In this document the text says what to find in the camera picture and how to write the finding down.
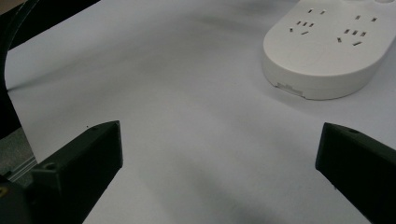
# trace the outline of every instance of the white power strip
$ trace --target white power strip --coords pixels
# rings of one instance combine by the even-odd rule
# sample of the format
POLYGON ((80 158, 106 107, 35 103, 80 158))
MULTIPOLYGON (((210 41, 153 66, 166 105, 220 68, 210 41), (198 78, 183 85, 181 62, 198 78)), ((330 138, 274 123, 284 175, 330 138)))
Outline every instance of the white power strip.
POLYGON ((396 36, 395 0, 301 0, 265 36, 272 85, 306 99, 365 86, 396 36))

